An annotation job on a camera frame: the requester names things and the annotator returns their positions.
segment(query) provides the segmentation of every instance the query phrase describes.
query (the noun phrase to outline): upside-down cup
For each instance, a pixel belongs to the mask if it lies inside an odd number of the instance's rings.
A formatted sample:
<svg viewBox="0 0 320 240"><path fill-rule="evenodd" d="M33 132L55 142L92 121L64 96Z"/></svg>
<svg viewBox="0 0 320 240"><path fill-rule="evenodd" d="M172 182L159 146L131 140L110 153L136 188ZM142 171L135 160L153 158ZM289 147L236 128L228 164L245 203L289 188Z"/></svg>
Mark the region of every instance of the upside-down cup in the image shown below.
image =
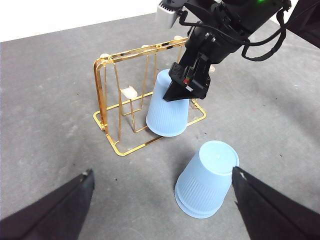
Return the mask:
<svg viewBox="0 0 320 240"><path fill-rule="evenodd" d="M183 133L188 124L189 99L175 101L163 99L170 83L169 69L158 73L145 118L149 129L164 137L174 137Z"/></svg>
<svg viewBox="0 0 320 240"><path fill-rule="evenodd" d="M215 140L203 144L176 182L174 196L179 207L197 219L214 215L224 202L236 166L239 157L231 146Z"/></svg>

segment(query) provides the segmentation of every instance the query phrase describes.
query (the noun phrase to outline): stacked plastic cups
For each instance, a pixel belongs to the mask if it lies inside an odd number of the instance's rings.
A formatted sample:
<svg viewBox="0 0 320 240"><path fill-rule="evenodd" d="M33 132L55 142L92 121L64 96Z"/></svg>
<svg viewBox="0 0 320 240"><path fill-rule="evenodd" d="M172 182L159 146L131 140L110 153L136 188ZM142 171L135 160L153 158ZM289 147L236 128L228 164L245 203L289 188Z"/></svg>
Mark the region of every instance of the stacked plastic cups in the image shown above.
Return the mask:
<svg viewBox="0 0 320 240"><path fill-rule="evenodd" d="M224 202L236 166L239 158L231 146L222 141L203 144L175 185L174 196L179 207L197 219L214 215Z"/></svg>

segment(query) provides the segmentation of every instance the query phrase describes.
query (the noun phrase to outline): white wall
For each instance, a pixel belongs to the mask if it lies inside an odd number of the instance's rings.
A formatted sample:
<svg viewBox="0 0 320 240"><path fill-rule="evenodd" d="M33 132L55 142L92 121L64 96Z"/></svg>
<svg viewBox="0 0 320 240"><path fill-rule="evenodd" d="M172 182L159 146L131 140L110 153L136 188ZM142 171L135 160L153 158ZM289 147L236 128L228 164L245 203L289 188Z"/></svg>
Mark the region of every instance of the white wall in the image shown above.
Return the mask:
<svg viewBox="0 0 320 240"><path fill-rule="evenodd" d="M298 3L298 0L291 0L292 7L290 8L290 10L288 12L286 12L286 11L284 12L284 22L285 23L289 20L290 15L292 14L293 10L295 9L295 6L297 5L297 3ZM279 24L277 21L276 15L272 16L271 20L274 21L275 23Z"/></svg>
<svg viewBox="0 0 320 240"><path fill-rule="evenodd" d="M159 1L1 0L0 42L154 13ZM298 0L291 2L286 20Z"/></svg>

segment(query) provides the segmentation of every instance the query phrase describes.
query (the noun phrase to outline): gray concrete floor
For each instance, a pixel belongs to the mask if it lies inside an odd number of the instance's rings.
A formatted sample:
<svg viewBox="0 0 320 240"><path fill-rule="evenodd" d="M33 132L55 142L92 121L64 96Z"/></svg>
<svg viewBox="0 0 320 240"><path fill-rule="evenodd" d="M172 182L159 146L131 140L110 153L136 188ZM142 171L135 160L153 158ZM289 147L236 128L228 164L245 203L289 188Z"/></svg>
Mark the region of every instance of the gray concrete floor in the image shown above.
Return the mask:
<svg viewBox="0 0 320 240"><path fill-rule="evenodd" d="M161 30L153 20L149 14L1 43L1 216L93 168L96 188L80 240L246 240L232 188L208 219L189 217L175 202L179 174L209 140L230 144L243 169L320 213L320 50L291 32L265 62L237 51L216 66L200 101L205 120L126 157L113 152L92 119L92 65L101 53L188 31L178 24ZM269 21L252 40L277 27Z"/></svg>

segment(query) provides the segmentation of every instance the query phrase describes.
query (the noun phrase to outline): red component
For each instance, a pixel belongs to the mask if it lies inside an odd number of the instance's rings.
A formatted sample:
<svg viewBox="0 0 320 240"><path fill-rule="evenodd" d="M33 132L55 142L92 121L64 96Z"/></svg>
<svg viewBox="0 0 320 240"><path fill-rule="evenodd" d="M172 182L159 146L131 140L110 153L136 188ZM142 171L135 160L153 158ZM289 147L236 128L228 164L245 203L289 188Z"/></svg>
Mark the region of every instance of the red component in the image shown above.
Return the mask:
<svg viewBox="0 0 320 240"><path fill-rule="evenodd" d="M188 78L186 78L185 80L183 80L183 83L184 83L185 85L188 85L189 82L190 82L190 80L189 80Z"/></svg>

